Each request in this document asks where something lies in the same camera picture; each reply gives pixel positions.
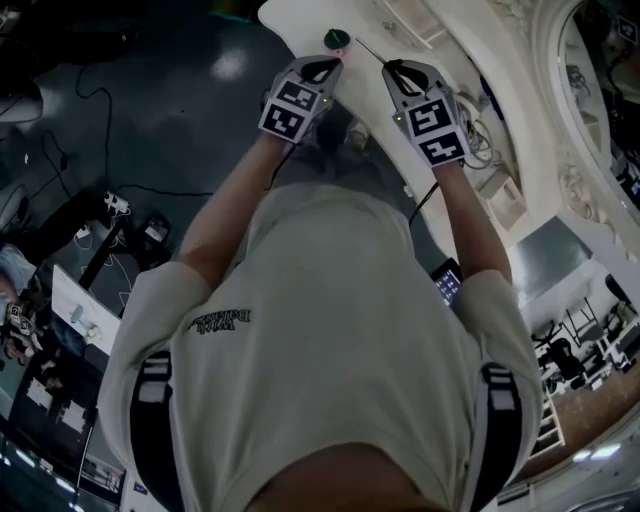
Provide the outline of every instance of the shoulder strap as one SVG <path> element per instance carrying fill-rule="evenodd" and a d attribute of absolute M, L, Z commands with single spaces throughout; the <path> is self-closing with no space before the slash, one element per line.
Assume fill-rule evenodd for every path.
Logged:
<path fill-rule="evenodd" d="M 522 440 L 522 403 L 513 373 L 489 362 L 480 371 L 471 461 L 460 512 L 479 512 L 509 481 Z"/>
<path fill-rule="evenodd" d="M 171 439 L 169 401 L 173 390 L 169 379 L 168 351 L 158 352 L 142 364 L 131 401 L 131 446 L 138 474 L 151 495 L 169 512 L 183 512 Z"/>
<path fill-rule="evenodd" d="M 170 378 L 168 351 L 143 363 L 131 403 L 131 445 L 149 492 L 169 512 L 183 512 L 171 439 Z M 471 461 L 460 512 L 480 512 L 498 495 L 516 466 L 521 438 L 522 403 L 515 378 L 502 365 L 487 363 L 476 393 Z"/>

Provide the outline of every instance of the table surface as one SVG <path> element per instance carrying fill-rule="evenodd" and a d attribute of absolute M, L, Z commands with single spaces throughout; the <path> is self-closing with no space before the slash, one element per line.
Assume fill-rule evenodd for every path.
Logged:
<path fill-rule="evenodd" d="M 368 127 L 418 202 L 434 184 L 435 178 L 428 164 L 392 121 L 395 108 L 382 78 L 382 64 L 355 42 L 355 38 L 361 37 L 383 59 L 412 59 L 433 65 L 456 91 L 466 91 L 472 95 L 481 93 L 480 74 L 453 39 L 433 51 L 427 51 L 411 50 L 390 38 L 375 15 L 369 13 L 371 6 L 365 3 L 364 0 L 269 0 L 261 7 L 259 17 L 296 56 L 329 54 L 323 38 L 330 28 L 340 28 L 351 35 L 352 44 L 344 59 L 345 69 L 334 96 Z M 491 107 L 484 110 L 482 120 L 492 132 L 494 146 L 499 148 L 503 159 L 509 164 L 509 160 L 515 157 L 506 126 L 498 120 Z M 477 181 L 478 174 L 472 177 L 468 173 L 468 176 L 478 189 L 478 184 L 473 183 Z M 455 257 L 453 236 L 442 195 L 435 194 L 421 213 L 442 251 Z M 510 246 L 529 234 L 534 226 L 529 216 L 525 215 L 508 233 L 499 226 L 497 228 L 505 245 Z"/>
<path fill-rule="evenodd" d="M 100 332 L 98 337 L 89 337 L 87 343 L 97 346 L 107 355 L 111 354 L 120 319 L 104 307 L 87 290 L 82 288 L 59 265 L 53 268 L 53 290 L 51 308 L 60 318 L 83 337 L 92 327 Z M 79 321 L 71 317 L 78 306 L 82 307 Z"/>

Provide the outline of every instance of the green object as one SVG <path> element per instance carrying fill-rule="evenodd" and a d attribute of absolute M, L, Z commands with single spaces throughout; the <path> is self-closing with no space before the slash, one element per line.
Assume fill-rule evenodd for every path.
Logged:
<path fill-rule="evenodd" d="M 349 34 L 337 28 L 332 28 L 327 32 L 327 35 L 324 36 L 324 45 L 329 48 L 329 50 L 342 50 L 349 46 L 350 42 L 351 37 Z"/>

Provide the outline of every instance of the mirror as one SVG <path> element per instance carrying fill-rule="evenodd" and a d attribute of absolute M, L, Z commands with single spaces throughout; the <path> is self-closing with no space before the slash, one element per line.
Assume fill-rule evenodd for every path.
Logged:
<path fill-rule="evenodd" d="M 640 3 L 588 0 L 567 19 L 558 64 L 576 127 L 640 208 Z"/>

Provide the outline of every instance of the floor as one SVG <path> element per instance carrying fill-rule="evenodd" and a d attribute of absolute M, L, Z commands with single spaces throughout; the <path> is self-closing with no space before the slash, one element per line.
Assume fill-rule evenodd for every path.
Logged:
<path fill-rule="evenodd" d="M 149 2 L 133 50 L 117 61 L 90 66 L 80 89 L 106 87 L 113 97 L 108 184 L 113 190 L 137 183 L 173 192 L 212 192 L 220 185 L 257 134 L 260 100 L 273 77 L 292 59 L 284 43 L 258 24 L 210 16 L 199 0 Z M 124 27 L 126 20 L 88 24 L 91 29 Z M 107 98 L 83 100 L 74 91 L 79 67 L 61 65 L 38 77 L 45 112 L 42 119 L 14 127 L 0 125 L 0 186 L 23 182 L 32 194 L 54 174 L 40 143 L 52 130 L 71 158 L 64 180 L 76 193 L 105 181 L 104 137 Z M 47 142 L 55 155 L 55 147 Z M 379 147 L 371 148 L 399 208 L 409 215 L 414 202 Z M 176 247 L 205 197 L 170 197 L 136 189 L 120 195 L 129 201 L 134 224 L 152 213 L 171 223 L 169 244 Z M 41 222 L 66 200 L 54 181 L 32 201 Z M 424 223 L 413 228 L 416 256 L 425 268 L 436 265 Z M 79 279 L 98 244 L 69 244 L 53 261 Z M 521 304 L 529 304 L 589 258 L 588 251 L 557 220 L 510 250 Z M 108 261 L 92 291 L 112 311 L 126 303 L 137 273 L 135 262 Z"/>

